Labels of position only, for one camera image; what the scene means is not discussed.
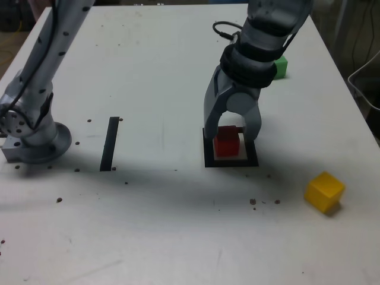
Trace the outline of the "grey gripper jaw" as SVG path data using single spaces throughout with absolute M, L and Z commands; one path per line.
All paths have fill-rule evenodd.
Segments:
M 211 77 L 204 97 L 204 136 L 213 139 L 218 133 L 220 117 L 227 111 L 227 100 L 236 86 L 218 65 Z
M 226 107 L 229 112 L 243 118 L 244 137 L 248 140 L 256 140 L 262 125 L 257 101 L 246 93 L 235 93 L 227 99 Z

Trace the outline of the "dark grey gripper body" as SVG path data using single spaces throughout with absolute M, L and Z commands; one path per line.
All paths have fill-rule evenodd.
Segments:
M 258 99 L 260 96 L 260 88 L 251 88 L 245 85 L 233 83 L 235 93 L 244 93 L 251 96 L 253 99 Z

